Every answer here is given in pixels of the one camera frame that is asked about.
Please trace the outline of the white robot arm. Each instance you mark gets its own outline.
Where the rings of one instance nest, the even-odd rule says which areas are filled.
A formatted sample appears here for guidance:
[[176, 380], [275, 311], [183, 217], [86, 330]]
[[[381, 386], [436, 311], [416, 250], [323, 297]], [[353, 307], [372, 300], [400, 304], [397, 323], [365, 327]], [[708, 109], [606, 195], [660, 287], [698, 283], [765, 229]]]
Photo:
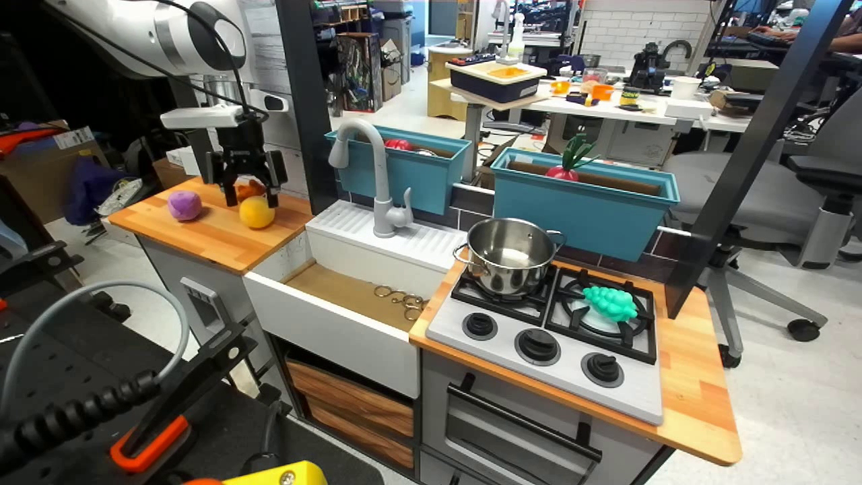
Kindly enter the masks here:
[[275, 103], [256, 76], [253, 40], [241, 0], [44, 0], [67, 28], [137, 78], [189, 82], [202, 105], [163, 114], [164, 130], [207, 130], [217, 146], [202, 163], [229, 204], [236, 182], [265, 187], [267, 204], [288, 182], [284, 157], [265, 146]]

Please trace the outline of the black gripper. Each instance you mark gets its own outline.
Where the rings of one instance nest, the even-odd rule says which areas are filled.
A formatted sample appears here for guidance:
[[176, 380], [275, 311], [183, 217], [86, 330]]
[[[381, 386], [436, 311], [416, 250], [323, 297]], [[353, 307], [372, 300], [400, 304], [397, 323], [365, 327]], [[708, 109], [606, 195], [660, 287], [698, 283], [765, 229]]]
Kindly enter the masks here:
[[202, 163], [202, 177], [217, 187], [220, 203], [233, 208], [233, 182], [253, 176], [265, 184], [267, 195], [279, 195], [288, 182], [284, 157], [265, 148], [265, 130], [260, 121], [217, 130], [221, 148], [211, 151]]

